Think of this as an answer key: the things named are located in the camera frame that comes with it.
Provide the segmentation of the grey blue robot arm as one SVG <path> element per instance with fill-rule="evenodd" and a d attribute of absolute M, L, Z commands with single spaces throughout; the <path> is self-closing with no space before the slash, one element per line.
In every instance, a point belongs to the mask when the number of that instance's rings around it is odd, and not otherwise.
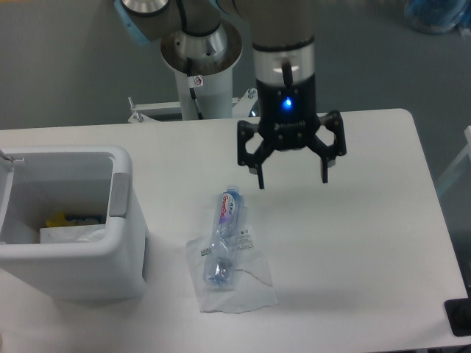
<path fill-rule="evenodd" d="M 308 148 L 319 155 L 321 178 L 347 152 L 341 114 L 316 112 L 312 1 L 116 1 L 130 36 L 160 42 L 177 79 L 185 120 L 226 118 L 232 83 L 224 80 L 242 52 L 241 36 L 224 14 L 250 27 L 260 120 L 237 126 L 239 165 L 261 177 L 274 151 Z"/>

